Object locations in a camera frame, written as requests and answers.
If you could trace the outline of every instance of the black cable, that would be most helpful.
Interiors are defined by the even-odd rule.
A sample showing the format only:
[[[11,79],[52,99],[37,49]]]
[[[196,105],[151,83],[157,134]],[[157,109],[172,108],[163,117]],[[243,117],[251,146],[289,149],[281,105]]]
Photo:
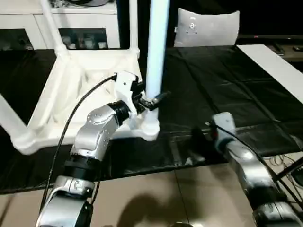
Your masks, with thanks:
[[[100,181],[97,182],[95,194],[94,194],[94,197],[93,197],[92,200],[91,200],[91,204],[92,204],[92,205],[94,204],[94,202],[95,202],[95,200],[96,200],[96,198],[97,198],[99,188],[100,188]]]
[[[79,102],[76,104],[76,106],[74,107],[74,109],[72,110],[71,112],[71,115],[69,116],[69,118],[67,119],[67,122],[64,126],[64,129],[62,131],[62,134],[61,134],[61,137],[59,139],[59,142],[58,142],[58,146],[57,146],[57,150],[53,156],[53,163],[52,163],[52,166],[50,168],[50,171],[49,171],[49,175],[48,175],[48,179],[47,179],[47,182],[46,182],[46,187],[44,189],[44,193],[43,193],[43,197],[42,197],[42,200],[41,200],[41,206],[40,206],[40,211],[42,210],[44,204],[45,204],[45,201],[46,201],[46,197],[47,197],[47,193],[48,193],[48,189],[49,189],[49,186],[50,186],[50,182],[51,182],[51,178],[53,176],[53,168],[54,168],[54,165],[55,165],[55,162],[56,162],[56,159],[57,159],[57,156],[58,156],[58,153],[59,153],[59,149],[62,145],[62,142],[63,142],[63,139],[64,139],[64,136],[66,134],[66,131],[67,131],[67,128],[71,122],[71,119],[72,117],[74,116],[75,112],[77,111],[77,109],[79,108],[79,106],[81,105],[81,103],[83,103],[83,101],[93,92],[95,91],[98,87],[100,87],[101,85],[103,85],[104,83],[110,81],[110,80],[115,80],[116,79],[116,75],[114,76],[111,76],[111,77],[108,77],[106,79],[104,79],[103,81],[99,82],[98,84],[96,84],[91,90],[89,90],[80,100]]]
[[[302,202],[303,201],[302,196],[301,196],[297,186],[295,185],[293,178],[290,177],[289,181],[290,181],[290,183],[292,183],[292,185],[294,187],[294,190],[296,191],[296,193],[298,194],[298,196],[299,196],[299,198],[301,199],[301,202]]]
[[[277,174],[272,170],[272,168],[270,168],[270,166],[264,161],[264,159],[253,148],[250,147],[250,145],[248,145],[246,142],[241,140],[239,137],[237,137],[236,135],[234,135],[230,131],[228,131],[228,130],[226,130],[226,129],[218,126],[218,125],[214,125],[214,127],[216,127],[218,129],[220,129],[221,131],[229,134],[230,136],[232,136],[236,140],[238,140],[240,143],[242,143],[244,146],[248,147],[257,156],[258,160],[268,169],[271,177],[276,178]],[[292,196],[292,198],[298,203],[300,208],[303,210],[303,204],[302,204],[302,202],[300,202],[298,197],[292,192],[292,190],[286,185],[286,183],[282,179],[279,179],[279,182],[283,185],[283,187],[288,191],[288,193]]]

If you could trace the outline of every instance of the white plastic frame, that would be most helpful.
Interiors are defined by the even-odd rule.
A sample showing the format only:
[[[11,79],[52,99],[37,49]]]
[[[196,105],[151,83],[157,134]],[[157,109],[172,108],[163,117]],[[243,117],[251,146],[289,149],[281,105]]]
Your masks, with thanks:
[[[126,70],[141,79],[138,64],[137,0],[130,3],[130,49],[100,51],[68,51],[62,42],[48,0],[40,0],[54,43],[56,62],[41,93],[31,120],[26,126],[0,95],[0,125],[10,135],[16,149],[29,155],[40,148],[56,146],[72,107],[92,86],[113,72]],[[160,93],[169,0],[152,0],[148,51],[146,97]],[[109,82],[93,93],[76,112],[63,144],[73,143],[78,129],[85,123],[88,112],[116,101],[114,84]],[[159,133],[158,110],[144,112],[125,121],[113,138],[141,137],[156,139]]]

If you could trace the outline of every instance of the beige floor tile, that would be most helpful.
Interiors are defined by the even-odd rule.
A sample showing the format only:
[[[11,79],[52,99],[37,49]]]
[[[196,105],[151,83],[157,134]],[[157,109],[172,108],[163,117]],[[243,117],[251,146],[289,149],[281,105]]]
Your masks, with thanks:
[[[166,227],[187,221],[174,172],[102,182],[93,227]]]
[[[191,224],[254,227],[252,209],[227,164],[176,171]]]
[[[42,191],[0,196],[0,227],[34,227]]]
[[[0,227],[33,227],[42,191],[0,196]],[[101,182],[92,227],[166,227],[187,221],[174,172]]]

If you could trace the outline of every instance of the black table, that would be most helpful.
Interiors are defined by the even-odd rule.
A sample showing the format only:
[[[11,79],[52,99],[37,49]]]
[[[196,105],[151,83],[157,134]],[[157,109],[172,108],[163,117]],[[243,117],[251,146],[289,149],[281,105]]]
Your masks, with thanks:
[[[0,92],[28,122],[54,52],[0,52],[0,59]],[[112,141],[102,180],[224,162],[203,136],[209,132],[205,122],[224,111],[232,113],[239,137],[260,155],[301,150],[303,105],[237,47],[168,49],[164,68],[162,89],[172,95],[160,108],[158,138]],[[0,193],[43,188],[55,148],[23,156],[3,130],[0,138]],[[70,149],[62,147],[54,179]]]

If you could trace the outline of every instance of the white pillow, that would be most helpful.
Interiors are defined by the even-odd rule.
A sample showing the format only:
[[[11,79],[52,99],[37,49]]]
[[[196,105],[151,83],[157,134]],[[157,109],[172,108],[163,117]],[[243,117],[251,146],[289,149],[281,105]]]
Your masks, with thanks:
[[[200,15],[178,9],[174,46],[234,45],[239,31],[240,12]]]

